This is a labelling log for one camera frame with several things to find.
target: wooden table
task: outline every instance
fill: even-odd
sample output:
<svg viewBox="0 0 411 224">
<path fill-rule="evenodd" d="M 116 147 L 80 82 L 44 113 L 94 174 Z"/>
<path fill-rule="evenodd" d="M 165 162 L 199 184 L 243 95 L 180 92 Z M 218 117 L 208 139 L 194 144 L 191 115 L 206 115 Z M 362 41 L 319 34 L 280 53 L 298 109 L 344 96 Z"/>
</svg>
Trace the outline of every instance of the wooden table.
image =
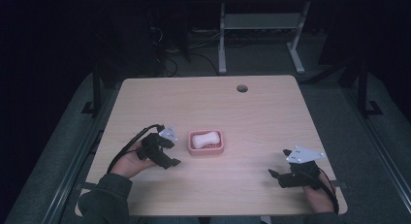
<svg viewBox="0 0 411 224">
<path fill-rule="evenodd" d="M 245 85 L 246 92 L 237 87 Z M 324 151 L 291 76 L 137 79 L 123 82 L 86 179 L 97 183 L 111 159 L 142 128 L 173 125 L 167 150 L 182 162 L 133 177 L 130 213 L 161 215 L 283 215 L 310 213 L 301 188 L 281 188 L 268 169 L 289 172 L 282 150 L 295 145 Z M 218 129 L 225 151 L 191 156 L 188 133 Z M 317 162 L 335 179 L 329 160 Z M 337 189 L 340 212 L 347 205 Z"/>
</svg>

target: pink dish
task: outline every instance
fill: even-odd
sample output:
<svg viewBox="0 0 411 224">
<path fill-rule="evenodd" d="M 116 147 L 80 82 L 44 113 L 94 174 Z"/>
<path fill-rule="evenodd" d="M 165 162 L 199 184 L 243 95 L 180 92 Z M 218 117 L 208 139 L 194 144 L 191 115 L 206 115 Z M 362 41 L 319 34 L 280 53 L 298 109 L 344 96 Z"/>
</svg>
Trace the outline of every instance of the pink dish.
<svg viewBox="0 0 411 224">
<path fill-rule="evenodd" d="M 208 134 L 209 132 L 217 132 L 218 136 L 220 137 L 219 144 L 208 144 L 202 148 L 196 149 L 193 147 L 192 138 L 196 135 L 204 135 Z M 223 141 L 223 134 L 219 130 L 199 130 L 199 131 L 191 131 L 188 135 L 188 152 L 193 156 L 199 155 L 216 155 L 221 154 L 224 151 L 224 141 Z"/>
</svg>

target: human hand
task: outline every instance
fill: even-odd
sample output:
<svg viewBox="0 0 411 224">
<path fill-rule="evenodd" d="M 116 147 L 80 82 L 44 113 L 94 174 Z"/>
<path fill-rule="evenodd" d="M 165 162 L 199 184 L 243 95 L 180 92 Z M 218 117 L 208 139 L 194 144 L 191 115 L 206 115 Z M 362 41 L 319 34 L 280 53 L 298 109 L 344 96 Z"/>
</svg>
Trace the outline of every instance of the human hand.
<svg viewBox="0 0 411 224">
<path fill-rule="evenodd" d="M 330 184 L 324 173 L 320 173 L 318 178 L 330 189 L 330 191 L 335 191 L 335 187 Z M 322 188 L 314 190 L 311 186 L 304 186 L 302 190 L 305 193 L 308 203 L 315 212 L 333 212 L 332 201 L 326 191 Z"/>
<path fill-rule="evenodd" d="M 141 141 L 135 142 L 132 146 L 130 146 L 128 151 L 132 152 L 126 153 L 120 159 L 118 159 L 118 161 L 112 167 L 110 173 L 118 174 L 126 178 L 131 178 L 144 169 L 156 166 L 156 164 L 151 160 L 139 159 L 136 151 L 138 151 L 141 147 Z"/>
</svg>

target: dark sleeve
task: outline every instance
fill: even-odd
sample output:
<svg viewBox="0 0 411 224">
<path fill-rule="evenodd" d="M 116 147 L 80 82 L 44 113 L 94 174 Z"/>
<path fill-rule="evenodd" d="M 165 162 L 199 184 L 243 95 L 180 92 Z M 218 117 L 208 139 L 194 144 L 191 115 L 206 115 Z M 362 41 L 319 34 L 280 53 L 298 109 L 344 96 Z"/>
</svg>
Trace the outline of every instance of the dark sleeve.
<svg viewBox="0 0 411 224">
<path fill-rule="evenodd" d="M 342 224 L 342 220 L 335 212 L 322 212 L 306 216 L 303 219 L 304 224 Z"/>
<path fill-rule="evenodd" d="M 128 223 L 127 198 L 132 181 L 116 174 L 104 175 L 96 187 L 79 198 L 81 223 Z"/>
</svg>

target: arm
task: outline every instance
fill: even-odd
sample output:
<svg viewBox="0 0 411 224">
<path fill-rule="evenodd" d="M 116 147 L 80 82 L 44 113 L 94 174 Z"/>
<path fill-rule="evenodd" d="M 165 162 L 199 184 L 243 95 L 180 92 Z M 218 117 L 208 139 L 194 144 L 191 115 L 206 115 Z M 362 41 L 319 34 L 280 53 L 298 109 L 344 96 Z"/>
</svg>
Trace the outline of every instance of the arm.
<svg viewBox="0 0 411 224">
<path fill-rule="evenodd" d="M 334 190 L 327 180 L 326 175 L 320 174 L 319 179 L 326 184 L 330 190 Z M 337 213 L 333 212 L 332 201 L 323 189 L 314 190 L 310 186 L 302 188 L 308 203 L 314 210 L 315 214 L 306 216 L 303 219 L 304 224 L 342 224 Z"/>
<path fill-rule="evenodd" d="M 136 142 L 130 150 L 140 147 L 141 142 Z M 82 223 L 128 223 L 127 198 L 132 186 L 129 178 L 153 166 L 155 164 L 152 161 L 140 160 L 135 151 L 121 157 L 93 190 L 79 198 Z"/>
</svg>

